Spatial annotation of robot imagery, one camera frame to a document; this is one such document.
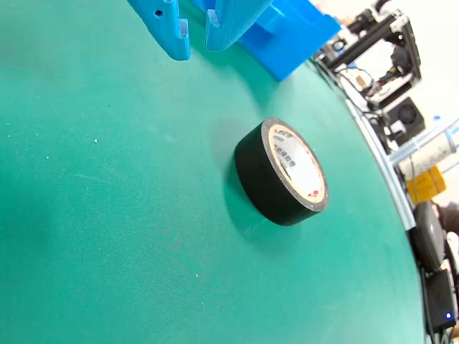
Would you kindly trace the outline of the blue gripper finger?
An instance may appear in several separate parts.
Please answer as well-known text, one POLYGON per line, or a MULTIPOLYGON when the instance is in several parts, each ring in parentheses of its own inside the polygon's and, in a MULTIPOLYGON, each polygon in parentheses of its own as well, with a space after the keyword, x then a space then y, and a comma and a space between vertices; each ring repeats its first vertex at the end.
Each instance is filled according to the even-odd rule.
POLYGON ((190 58, 188 21, 179 15, 177 0, 128 0, 151 36, 176 61, 190 58))
POLYGON ((216 0, 207 10, 206 48, 223 51, 233 45, 266 10, 270 0, 216 0))

